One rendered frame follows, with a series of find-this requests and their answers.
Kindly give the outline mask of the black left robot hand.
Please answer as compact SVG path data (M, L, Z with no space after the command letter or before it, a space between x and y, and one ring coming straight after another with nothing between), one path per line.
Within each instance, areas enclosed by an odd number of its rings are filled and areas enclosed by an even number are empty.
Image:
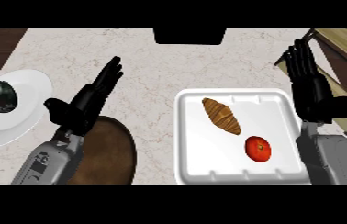
M57 98L48 98L44 101L50 121L73 135L84 136L91 130L107 96L122 75L121 58L113 57L94 81L84 85L69 103Z

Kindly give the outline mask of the brown croissant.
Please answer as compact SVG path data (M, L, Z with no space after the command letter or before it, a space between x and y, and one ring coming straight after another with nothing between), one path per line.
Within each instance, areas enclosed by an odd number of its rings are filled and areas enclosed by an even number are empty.
M203 98L202 104L211 123L225 132L239 135L239 122L228 106L211 98Z

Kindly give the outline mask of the white foam tray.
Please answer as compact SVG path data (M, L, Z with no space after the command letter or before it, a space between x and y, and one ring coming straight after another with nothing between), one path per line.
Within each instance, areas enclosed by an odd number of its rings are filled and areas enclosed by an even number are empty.
M228 106L240 127L234 135L206 116L202 100ZM181 90L172 104L172 168L181 185L310 183L295 140L301 119L289 95L277 88L194 88ZM265 162L245 153L249 137L271 148Z

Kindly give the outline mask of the black appliance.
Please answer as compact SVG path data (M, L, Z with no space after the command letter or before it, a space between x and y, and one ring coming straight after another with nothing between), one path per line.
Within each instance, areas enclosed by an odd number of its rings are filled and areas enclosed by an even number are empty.
M220 45L224 28L155 28L156 44Z

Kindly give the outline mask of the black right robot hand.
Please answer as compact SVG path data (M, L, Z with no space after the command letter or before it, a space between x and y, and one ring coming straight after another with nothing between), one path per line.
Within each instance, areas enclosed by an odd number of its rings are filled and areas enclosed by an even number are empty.
M330 124L333 118L347 118L347 96L333 96L324 76L317 71L311 49L296 39L283 52L293 108L305 122Z

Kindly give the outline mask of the white plate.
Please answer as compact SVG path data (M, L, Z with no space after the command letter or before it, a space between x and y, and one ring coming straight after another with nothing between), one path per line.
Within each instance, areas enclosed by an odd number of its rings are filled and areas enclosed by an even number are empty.
M36 70L17 70L0 75L13 87L17 106L8 113L0 113L0 146L19 139L32 129L47 109L42 105L51 96L53 86L47 75Z

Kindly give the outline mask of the dark green vegetable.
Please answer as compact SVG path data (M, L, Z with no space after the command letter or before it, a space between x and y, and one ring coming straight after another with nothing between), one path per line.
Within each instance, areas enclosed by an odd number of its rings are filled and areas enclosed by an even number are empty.
M0 113L8 113L17 106L17 96L13 87L0 81Z

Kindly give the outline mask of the red tomato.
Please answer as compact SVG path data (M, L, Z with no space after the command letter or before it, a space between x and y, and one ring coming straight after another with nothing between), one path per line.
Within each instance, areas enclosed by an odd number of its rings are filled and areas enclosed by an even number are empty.
M251 136L245 141L245 153L255 162L265 162L271 157L270 143L258 136Z

